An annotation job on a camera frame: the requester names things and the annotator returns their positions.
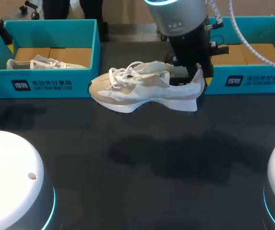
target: black table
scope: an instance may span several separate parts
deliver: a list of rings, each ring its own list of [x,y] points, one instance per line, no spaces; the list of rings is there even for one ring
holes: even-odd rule
[[[105,44],[101,73],[168,50]],[[0,130],[42,156],[64,230],[263,230],[275,94],[206,96],[196,113],[149,103],[127,115],[92,99],[0,100]]]

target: shoe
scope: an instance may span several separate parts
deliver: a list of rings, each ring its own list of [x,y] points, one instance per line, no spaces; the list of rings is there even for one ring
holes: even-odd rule
[[[111,68],[91,81],[89,93],[104,107],[131,113],[147,102],[158,102],[173,110],[197,111],[196,99],[205,88],[198,66],[193,80],[185,85],[170,85],[172,78],[188,78],[185,67],[163,62],[133,62],[126,69]]]
[[[76,69],[76,68],[86,68],[81,65],[64,63],[62,61],[57,61],[52,58],[45,58],[40,55],[31,61],[15,61],[9,59],[7,62],[7,69]]]

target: white coiled cable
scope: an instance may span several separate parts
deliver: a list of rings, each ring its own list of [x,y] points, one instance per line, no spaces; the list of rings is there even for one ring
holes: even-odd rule
[[[238,25],[235,21],[235,17],[234,17],[234,13],[233,13],[233,7],[232,7],[232,0],[229,0],[229,12],[230,12],[230,18],[231,18],[231,23],[232,26],[235,30],[235,32],[237,33],[239,39],[241,40],[241,42],[243,43],[243,45],[245,45],[258,59],[260,59],[261,61],[263,61],[264,63],[272,66],[275,68],[275,63],[273,63],[272,61],[264,58],[261,54],[259,54],[256,50],[254,50],[254,48],[252,48],[252,46],[246,41],[246,39],[244,38],[244,36],[242,35],[241,31],[238,28]]]
[[[222,16],[220,15],[214,0],[209,0],[209,5],[210,5],[211,10],[213,11],[213,13],[215,15],[214,17],[215,17],[215,20],[217,21],[217,23],[218,24],[222,23],[223,22]]]

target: glowing blue ring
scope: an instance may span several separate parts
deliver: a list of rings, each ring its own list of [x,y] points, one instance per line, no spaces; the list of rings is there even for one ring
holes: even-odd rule
[[[49,216],[46,224],[43,226],[42,230],[44,230],[48,226],[48,224],[49,224],[49,222],[50,222],[50,220],[52,218],[52,214],[55,211],[55,205],[56,205],[56,192],[55,192],[55,188],[53,188],[53,195],[54,195],[54,198],[53,198],[52,210],[51,210],[50,216]]]
[[[145,0],[145,2],[147,4],[153,5],[153,6],[164,6],[164,5],[172,4],[176,1],[178,1],[178,0],[166,0],[166,1],[160,1],[160,2],[153,2],[153,1]]]
[[[266,210],[267,210],[268,214],[270,215],[270,217],[272,218],[273,222],[275,223],[274,218],[272,217],[270,211],[267,208],[266,201],[265,201],[265,191],[264,190],[263,190],[263,198],[264,198],[264,203],[265,203]]]

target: shoe heel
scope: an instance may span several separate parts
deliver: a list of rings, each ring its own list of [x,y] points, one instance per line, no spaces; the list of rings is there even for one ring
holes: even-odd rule
[[[191,99],[191,100],[159,99],[156,101],[173,110],[186,111],[186,112],[195,112],[198,110],[196,99]]]

